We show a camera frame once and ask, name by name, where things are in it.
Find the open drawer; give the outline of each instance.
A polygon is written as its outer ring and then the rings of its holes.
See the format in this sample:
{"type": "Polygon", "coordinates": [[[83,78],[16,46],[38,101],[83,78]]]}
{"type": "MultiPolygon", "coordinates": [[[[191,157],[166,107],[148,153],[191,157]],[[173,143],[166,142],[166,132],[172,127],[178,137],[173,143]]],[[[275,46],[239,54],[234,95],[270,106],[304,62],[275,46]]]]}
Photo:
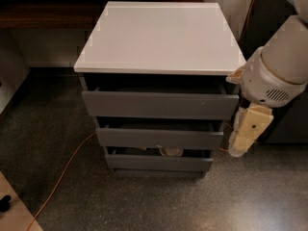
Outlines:
{"type": "Polygon", "coordinates": [[[156,149],[145,152],[126,147],[107,147],[105,155],[109,168],[137,170],[165,170],[206,172],[210,169],[213,159],[211,151],[184,151],[182,157],[160,156],[156,149]]]}
{"type": "Polygon", "coordinates": [[[102,146],[216,149],[223,133],[221,122],[204,120],[99,117],[96,134],[102,146]]]}
{"type": "Polygon", "coordinates": [[[85,80],[90,116],[227,120],[238,103],[218,76],[85,74],[85,80]]]}

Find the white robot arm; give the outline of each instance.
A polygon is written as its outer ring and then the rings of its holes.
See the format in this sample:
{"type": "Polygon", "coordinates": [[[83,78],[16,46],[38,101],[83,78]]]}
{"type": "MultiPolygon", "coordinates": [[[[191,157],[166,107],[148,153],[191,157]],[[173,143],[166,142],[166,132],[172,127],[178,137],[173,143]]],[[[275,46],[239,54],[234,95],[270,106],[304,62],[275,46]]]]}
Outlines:
{"type": "Polygon", "coordinates": [[[294,0],[298,15],[290,16],[276,34],[227,77],[241,86],[250,102],[240,108],[229,140],[229,153],[242,156],[273,120],[271,108],[288,104],[308,83],[308,0],[294,0]]]}

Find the gray floor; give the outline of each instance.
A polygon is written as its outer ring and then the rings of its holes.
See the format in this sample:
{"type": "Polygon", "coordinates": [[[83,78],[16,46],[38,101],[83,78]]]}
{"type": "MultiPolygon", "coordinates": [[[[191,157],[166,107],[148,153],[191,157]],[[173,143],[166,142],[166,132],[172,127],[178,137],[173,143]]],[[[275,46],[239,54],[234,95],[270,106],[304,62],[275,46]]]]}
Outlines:
{"type": "MultiPolygon", "coordinates": [[[[32,71],[0,121],[0,170],[34,214],[94,131],[70,71],[32,71]]],[[[114,177],[88,141],[38,218],[61,230],[308,230],[308,146],[217,151],[204,179],[114,177]]]]}

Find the white cabinet top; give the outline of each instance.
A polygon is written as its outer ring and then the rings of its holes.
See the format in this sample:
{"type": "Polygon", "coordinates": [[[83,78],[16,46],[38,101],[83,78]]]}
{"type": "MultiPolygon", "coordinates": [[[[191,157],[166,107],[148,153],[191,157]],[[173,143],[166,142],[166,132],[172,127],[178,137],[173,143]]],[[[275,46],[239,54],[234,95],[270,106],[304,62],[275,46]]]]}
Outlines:
{"type": "Polygon", "coordinates": [[[74,69],[227,75],[244,63],[217,3],[109,2],[74,69]]]}

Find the small black knob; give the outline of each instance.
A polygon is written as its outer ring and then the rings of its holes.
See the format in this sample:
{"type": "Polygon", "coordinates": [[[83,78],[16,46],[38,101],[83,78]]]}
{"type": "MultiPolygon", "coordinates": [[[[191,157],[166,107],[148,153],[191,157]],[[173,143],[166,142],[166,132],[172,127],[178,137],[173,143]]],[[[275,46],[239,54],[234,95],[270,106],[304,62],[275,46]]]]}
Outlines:
{"type": "Polygon", "coordinates": [[[10,209],[10,200],[11,200],[11,197],[9,195],[5,195],[0,200],[0,212],[6,212],[10,209]]]}

